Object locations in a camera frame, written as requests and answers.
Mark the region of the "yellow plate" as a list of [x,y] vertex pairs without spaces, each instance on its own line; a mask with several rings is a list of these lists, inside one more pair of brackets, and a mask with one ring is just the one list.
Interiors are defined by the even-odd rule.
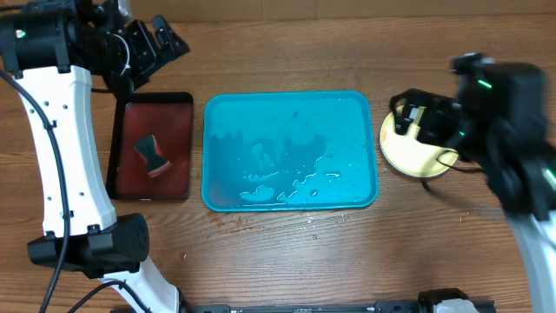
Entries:
[[399,172],[416,178],[440,176],[456,163],[459,155],[430,144],[420,143],[416,136],[420,127],[412,123],[405,135],[394,130],[394,114],[385,118],[379,135],[381,152]]

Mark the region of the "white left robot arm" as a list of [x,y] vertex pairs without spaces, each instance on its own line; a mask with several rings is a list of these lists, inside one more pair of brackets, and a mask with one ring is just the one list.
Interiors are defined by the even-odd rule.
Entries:
[[92,127],[93,77],[125,100],[189,51],[162,16],[135,20],[127,1],[30,1],[1,10],[2,79],[26,110],[43,186],[43,234],[31,262],[80,272],[113,288],[134,312],[189,310],[149,257],[138,213],[119,216],[100,170]]

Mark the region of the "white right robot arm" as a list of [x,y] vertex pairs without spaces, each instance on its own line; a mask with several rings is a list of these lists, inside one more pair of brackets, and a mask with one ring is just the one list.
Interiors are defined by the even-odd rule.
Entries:
[[520,249],[534,312],[555,310],[555,148],[547,140],[546,75],[481,53],[452,61],[455,97],[409,89],[391,97],[394,131],[477,163]]

